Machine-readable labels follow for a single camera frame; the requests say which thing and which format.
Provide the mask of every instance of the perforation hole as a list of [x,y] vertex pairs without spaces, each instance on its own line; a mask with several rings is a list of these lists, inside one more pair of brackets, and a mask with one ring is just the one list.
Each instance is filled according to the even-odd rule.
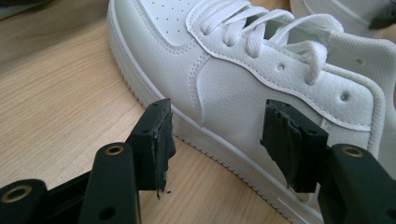
[[363,65],[363,64],[364,64],[364,61],[363,61],[362,59],[357,59],[357,60],[356,60],[356,63],[358,63],[359,65]]
[[280,65],[277,66],[277,71],[283,72],[285,70],[285,64],[281,63]]
[[347,91],[344,91],[341,95],[340,95],[340,101],[342,102],[346,102],[348,101],[350,98],[350,94]]

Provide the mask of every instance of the shoe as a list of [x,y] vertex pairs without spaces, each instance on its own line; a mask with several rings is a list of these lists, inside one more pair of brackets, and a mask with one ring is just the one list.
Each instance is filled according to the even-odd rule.
[[328,13],[343,24],[345,32],[365,37],[396,22],[395,0],[292,0],[290,6],[297,18]]
[[320,223],[260,145],[267,99],[293,105],[329,146],[366,148],[396,176],[396,47],[247,0],[110,0],[113,55],[143,106],[170,98],[174,134],[222,163],[293,222]]

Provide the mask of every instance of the white rubber sole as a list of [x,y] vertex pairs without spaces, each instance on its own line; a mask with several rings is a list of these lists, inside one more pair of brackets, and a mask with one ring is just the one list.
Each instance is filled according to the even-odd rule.
[[[114,1],[110,1],[107,27],[109,43],[122,75],[134,96],[143,107],[163,99],[127,48],[114,11]],[[172,105],[174,135],[192,147],[223,164],[257,191],[278,212],[294,223],[322,223],[321,214],[308,206],[281,183],[247,157],[241,150],[221,137],[200,127]]]

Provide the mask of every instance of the shoe upper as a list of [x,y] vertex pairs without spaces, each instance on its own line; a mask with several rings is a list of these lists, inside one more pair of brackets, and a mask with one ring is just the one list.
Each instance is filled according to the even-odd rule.
[[394,44],[344,34],[327,16],[291,28],[286,14],[255,25],[268,12],[244,18],[245,0],[117,2],[137,71],[275,178],[283,175],[260,146],[266,99],[295,106],[330,133],[329,146],[368,149],[396,177]]

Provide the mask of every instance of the screw hole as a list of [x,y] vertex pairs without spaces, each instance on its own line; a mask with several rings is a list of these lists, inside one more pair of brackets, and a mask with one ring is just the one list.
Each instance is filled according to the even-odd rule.
[[116,209],[114,207],[108,207],[103,209],[99,213],[99,219],[101,220],[109,220],[116,215]]

